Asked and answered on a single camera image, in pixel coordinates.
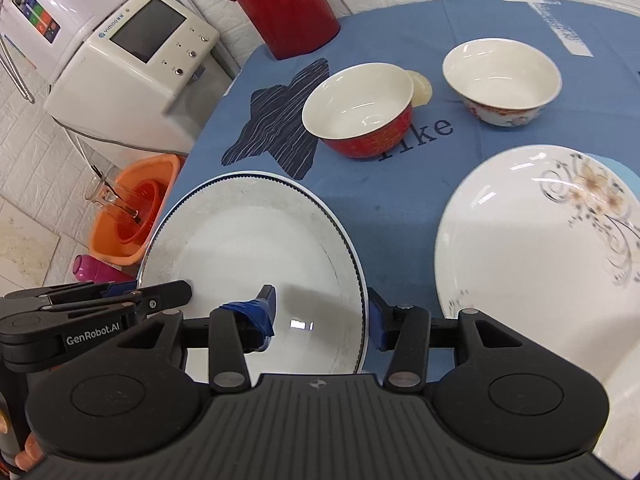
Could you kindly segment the left hand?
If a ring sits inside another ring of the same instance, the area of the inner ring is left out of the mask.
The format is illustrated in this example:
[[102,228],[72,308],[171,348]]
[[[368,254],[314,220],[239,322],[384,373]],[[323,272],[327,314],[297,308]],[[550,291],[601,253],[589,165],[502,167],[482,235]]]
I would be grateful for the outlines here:
[[42,448],[34,434],[30,434],[24,444],[24,450],[15,455],[15,465],[21,471],[29,472],[37,466],[44,457]]

